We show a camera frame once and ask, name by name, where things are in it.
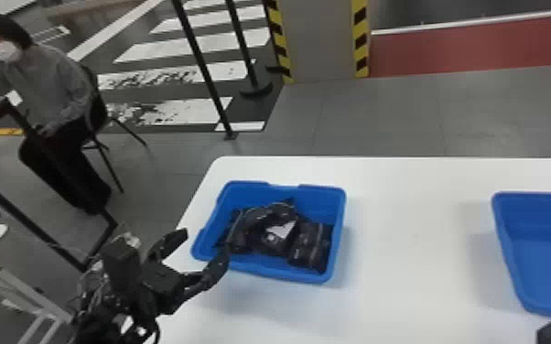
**black hair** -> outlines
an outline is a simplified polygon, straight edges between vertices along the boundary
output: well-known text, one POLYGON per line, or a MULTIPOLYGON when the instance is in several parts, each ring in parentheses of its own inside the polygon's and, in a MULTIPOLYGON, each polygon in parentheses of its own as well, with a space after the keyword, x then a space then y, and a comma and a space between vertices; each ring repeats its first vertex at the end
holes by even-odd
POLYGON ((0 37, 17 44, 22 50, 34 45, 30 34, 15 20, 0 14, 0 37))

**white table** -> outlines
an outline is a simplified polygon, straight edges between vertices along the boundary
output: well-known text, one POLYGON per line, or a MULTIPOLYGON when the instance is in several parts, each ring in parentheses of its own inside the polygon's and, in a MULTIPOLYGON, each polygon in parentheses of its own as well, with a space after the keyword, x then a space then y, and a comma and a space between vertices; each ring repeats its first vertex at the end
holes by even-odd
MULTIPOLYGON (((0 240, 5 236, 6 230, 6 226, 0 224, 0 240)), ((39 344, 47 344, 58 328, 63 323, 70 323, 72 319, 66 311, 2 267, 0 267, 0 295, 5 298, 6 302, 11 302, 21 310, 36 315, 36 319, 19 339, 18 344, 28 343, 45 320, 51 319, 52 323, 49 330, 39 342, 39 344)))
POLYGON ((551 159, 223 157, 184 213, 190 246, 235 179, 347 193, 333 278, 302 285, 230 271, 172 317, 162 343, 535 343, 550 319, 525 312, 495 234, 499 190, 551 191, 551 159))

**gray sweater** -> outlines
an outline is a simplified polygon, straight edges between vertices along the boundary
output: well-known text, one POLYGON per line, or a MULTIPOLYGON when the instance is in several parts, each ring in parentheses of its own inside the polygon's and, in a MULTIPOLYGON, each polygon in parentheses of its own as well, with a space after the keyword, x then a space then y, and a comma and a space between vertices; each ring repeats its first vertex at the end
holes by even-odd
POLYGON ((88 113, 95 96, 79 63, 42 45, 25 50, 17 62, 0 61, 0 96, 13 89, 30 110, 28 120, 54 131, 88 113))

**face mask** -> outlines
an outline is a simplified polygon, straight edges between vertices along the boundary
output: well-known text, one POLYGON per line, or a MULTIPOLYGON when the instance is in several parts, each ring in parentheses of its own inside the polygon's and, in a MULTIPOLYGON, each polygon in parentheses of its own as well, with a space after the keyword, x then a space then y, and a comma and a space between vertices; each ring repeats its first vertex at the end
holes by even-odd
POLYGON ((15 62, 21 59, 21 49, 15 44, 3 40, 0 42, 0 60, 3 62, 15 62))

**person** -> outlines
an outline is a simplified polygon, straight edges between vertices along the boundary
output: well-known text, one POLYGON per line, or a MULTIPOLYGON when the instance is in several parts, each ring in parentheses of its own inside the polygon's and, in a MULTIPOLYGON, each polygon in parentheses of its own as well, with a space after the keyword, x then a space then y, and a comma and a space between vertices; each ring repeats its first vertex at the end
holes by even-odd
POLYGON ((35 43, 18 23, 0 15, 0 96, 12 90, 19 93, 29 110, 27 119, 95 201, 83 197, 30 140, 19 147, 19 159, 70 205, 90 214, 99 213, 111 197, 111 188, 81 151, 93 129, 107 118, 93 85, 82 65, 55 48, 35 43))

